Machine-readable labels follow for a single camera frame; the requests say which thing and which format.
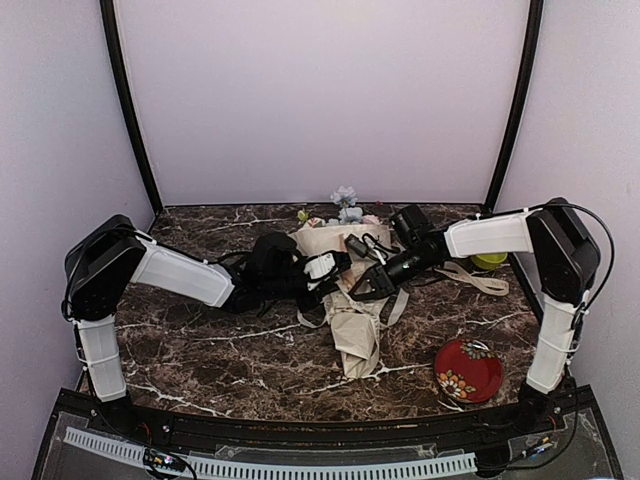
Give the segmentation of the pink fake rose stem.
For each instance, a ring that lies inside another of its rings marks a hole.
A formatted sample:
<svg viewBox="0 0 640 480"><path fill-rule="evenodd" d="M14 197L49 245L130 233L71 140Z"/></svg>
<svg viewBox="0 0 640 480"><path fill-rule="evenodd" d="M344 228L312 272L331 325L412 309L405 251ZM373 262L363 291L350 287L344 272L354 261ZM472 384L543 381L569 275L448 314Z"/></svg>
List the pink fake rose stem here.
<svg viewBox="0 0 640 480"><path fill-rule="evenodd" d="M381 225L382 220L375 215L364 215L362 217L362 223L368 225Z"/></svg>

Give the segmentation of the blue fake flower stem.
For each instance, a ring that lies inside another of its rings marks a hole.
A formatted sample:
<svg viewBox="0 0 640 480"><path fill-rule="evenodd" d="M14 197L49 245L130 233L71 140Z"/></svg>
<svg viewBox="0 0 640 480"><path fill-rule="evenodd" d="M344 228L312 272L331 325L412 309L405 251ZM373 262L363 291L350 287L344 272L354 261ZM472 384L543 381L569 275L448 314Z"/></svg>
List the blue fake flower stem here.
<svg viewBox="0 0 640 480"><path fill-rule="evenodd" d="M362 222L363 210L357 205L356 190L352 186L340 186L331 195L331 201L339 208L339 224L359 224Z"/></svg>

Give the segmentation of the white printed ribbon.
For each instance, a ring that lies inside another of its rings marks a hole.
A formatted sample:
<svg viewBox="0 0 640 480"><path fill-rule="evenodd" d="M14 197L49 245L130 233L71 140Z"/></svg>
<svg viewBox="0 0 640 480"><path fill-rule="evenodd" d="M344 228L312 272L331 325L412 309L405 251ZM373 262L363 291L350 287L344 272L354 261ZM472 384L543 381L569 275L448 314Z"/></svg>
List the white printed ribbon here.
<svg viewBox="0 0 640 480"><path fill-rule="evenodd" d="M338 282L339 290L322 300L324 317L320 323L297 314L298 322L307 328L317 329L325 324L330 327L347 379L363 378L374 371L380 358L381 331L398 322L410 298L408 292L399 289L382 300L355 301L346 292L354 280L353 274L347 274L345 280Z"/></svg>

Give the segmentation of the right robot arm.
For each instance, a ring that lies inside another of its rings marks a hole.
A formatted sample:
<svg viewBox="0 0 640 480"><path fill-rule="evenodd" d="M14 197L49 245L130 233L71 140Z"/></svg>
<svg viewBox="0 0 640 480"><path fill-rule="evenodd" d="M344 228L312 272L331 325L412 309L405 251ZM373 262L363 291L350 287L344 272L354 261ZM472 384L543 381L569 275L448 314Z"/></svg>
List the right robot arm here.
<svg viewBox="0 0 640 480"><path fill-rule="evenodd" d="M594 287L601 251L581 220L585 208L563 197L502 213L478 213L437 228L411 204L390 224L403 251L369 267L350 289L355 301L391 296L431 267L482 254L529 254L535 262L542 320L526 385L549 394L561 382L577 348L582 317L598 294Z"/></svg>

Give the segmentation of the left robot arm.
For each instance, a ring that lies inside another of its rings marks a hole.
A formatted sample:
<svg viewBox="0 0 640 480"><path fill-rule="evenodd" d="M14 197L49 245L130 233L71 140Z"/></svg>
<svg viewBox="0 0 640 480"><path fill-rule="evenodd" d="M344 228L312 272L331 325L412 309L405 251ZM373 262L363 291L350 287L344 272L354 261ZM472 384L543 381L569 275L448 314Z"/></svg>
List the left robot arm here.
<svg viewBox="0 0 640 480"><path fill-rule="evenodd" d="M92 392L105 403L103 421L120 436L141 427L140 412L124 400L128 383L117 338L119 312L134 294L166 294L223 315L243 314L283 300L315 303L335 266L332 254L306 255L281 232L260 237L245 253L208 260L145 234L126 216L109 218L66 253L61 301Z"/></svg>

